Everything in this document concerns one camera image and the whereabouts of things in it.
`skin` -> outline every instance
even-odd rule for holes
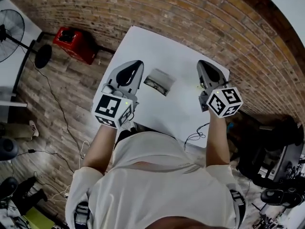
[[[227,165],[230,163],[229,146],[226,137],[226,123],[224,118],[218,118],[211,110],[208,140],[206,147],[206,166]],[[89,151],[87,152],[83,167],[91,167],[105,173],[112,156],[116,129],[101,125]],[[225,229],[210,227],[203,223],[184,217],[164,217],[146,229]]]

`fan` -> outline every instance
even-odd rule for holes
[[[24,35],[24,20],[15,10],[0,11],[0,62],[10,57],[15,50],[22,46],[36,54],[35,66],[38,69],[46,66],[51,58],[52,47],[43,45],[38,51],[30,49],[21,42]]]

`brick wall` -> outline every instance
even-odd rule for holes
[[[230,69],[245,112],[305,123],[305,50],[270,0],[12,1],[43,31],[81,28],[111,49],[132,25],[167,36]]]

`shirt sleeve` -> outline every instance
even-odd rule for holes
[[[233,177],[232,170],[230,165],[214,165],[208,166],[206,171],[216,178],[220,183],[226,185],[230,190],[234,189],[243,195],[243,191],[241,187],[236,182],[235,178]]]
[[[89,200],[91,188],[103,177],[102,173],[90,168],[82,167],[75,171],[66,204],[66,221],[69,228],[74,229],[74,212],[80,202]]]

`fan pole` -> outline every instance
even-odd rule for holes
[[[27,50],[30,50],[30,51],[33,52],[33,53],[37,53],[37,51],[35,51],[35,50],[33,50],[33,49],[30,49],[27,45],[25,45],[25,44],[23,44],[22,42],[16,40],[15,38],[11,37],[11,36],[8,35],[7,33],[6,33],[6,38],[9,38],[9,39],[10,39],[11,41],[13,41],[14,43],[16,43],[16,44],[18,44],[18,45],[20,45],[20,46],[26,48]]]

